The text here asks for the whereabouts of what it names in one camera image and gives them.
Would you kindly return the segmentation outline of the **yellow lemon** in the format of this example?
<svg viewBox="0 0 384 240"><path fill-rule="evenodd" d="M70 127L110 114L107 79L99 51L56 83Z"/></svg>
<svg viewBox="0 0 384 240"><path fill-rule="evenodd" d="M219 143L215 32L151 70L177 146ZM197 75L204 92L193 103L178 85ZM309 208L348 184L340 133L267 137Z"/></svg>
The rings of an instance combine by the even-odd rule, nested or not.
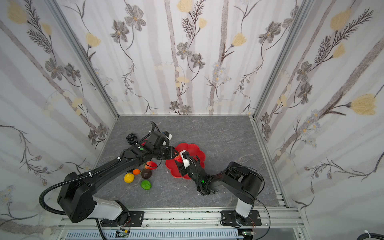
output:
<svg viewBox="0 0 384 240"><path fill-rule="evenodd" d="M134 174L131 174L131 173L125 174L125 176L124 176L124 182L125 183L131 184L134 180L135 180Z"/></svg>

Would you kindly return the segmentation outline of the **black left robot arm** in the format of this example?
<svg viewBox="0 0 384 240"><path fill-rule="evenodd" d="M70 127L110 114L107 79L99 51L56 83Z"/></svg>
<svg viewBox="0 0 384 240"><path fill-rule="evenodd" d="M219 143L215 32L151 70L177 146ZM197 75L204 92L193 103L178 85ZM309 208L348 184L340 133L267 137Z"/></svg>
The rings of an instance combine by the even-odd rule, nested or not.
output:
<svg viewBox="0 0 384 240"><path fill-rule="evenodd" d="M94 195L123 173L128 173L153 159L174 159L178 152L170 145L169 132L152 131L143 141L123 150L114 160L80 175L72 172L65 180L44 190L39 196L41 207L53 214L69 217L72 223L86 219L105 220L108 225L122 226L131 220L121 201L105 201Z"/></svg>

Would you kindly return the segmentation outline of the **red apple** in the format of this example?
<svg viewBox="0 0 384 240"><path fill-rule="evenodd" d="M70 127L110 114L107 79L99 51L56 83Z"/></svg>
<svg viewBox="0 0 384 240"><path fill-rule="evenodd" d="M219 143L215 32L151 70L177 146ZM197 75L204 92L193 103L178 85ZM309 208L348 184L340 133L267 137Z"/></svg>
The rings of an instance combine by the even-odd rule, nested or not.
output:
<svg viewBox="0 0 384 240"><path fill-rule="evenodd" d="M184 163L184 162L183 162L183 158L182 158L181 153L178 153L178 155L174 158L174 160L175 160L176 162L178 162L178 163L181 163L181 164Z"/></svg>

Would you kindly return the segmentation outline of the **red flower-shaped plate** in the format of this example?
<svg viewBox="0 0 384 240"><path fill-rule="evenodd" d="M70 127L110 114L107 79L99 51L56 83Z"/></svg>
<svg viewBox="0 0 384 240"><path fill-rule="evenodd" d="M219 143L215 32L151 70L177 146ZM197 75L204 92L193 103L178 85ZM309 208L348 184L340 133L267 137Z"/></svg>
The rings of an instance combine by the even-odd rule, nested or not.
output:
<svg viewBox="0 0 384 240"><path fill-rule="evenodd" d="M194 158L194 160L198 161L201 165L201 167L205 168L205 160L206 155L203 151L200 150L198 145L195 144L187 144L187 143L181 143L175 147L175 149L180 153L182 151L187 151L190 156ZM184 178L187 180L190 180L191 178L186 174L182 176L178 170L178 166L176 162L183 163L182 157L178 155L176 158L172 160L166 161L166 167L170 170L171 175L174 178Z"/></svg>

